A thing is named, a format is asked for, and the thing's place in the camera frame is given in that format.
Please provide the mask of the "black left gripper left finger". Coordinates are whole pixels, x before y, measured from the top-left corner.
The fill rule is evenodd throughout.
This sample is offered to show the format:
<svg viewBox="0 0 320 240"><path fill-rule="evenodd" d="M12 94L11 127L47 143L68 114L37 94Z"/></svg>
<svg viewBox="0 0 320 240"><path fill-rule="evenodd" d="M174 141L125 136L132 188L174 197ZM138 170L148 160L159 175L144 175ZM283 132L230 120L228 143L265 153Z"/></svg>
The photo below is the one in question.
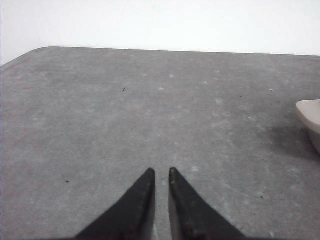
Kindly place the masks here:
<svg viewBox="0 0 320 240"><path fill-rule="evenodd" d="M156 173L148 168L106 212L77 234L76 240L150 240L155 219Z"/></svg>

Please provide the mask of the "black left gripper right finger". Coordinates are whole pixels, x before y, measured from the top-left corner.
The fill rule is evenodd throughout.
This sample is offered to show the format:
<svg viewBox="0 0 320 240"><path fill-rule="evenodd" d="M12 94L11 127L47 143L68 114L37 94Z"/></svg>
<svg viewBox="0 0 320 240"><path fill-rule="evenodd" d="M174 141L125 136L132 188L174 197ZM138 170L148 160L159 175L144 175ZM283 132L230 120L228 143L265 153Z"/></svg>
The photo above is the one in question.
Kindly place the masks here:
<svg viewBox="0 0 320 240"><path fill-rule="evenodd" d="M246 236L215 211L172 167L169 170L169 219L173 240L243 240Z"/></svg>

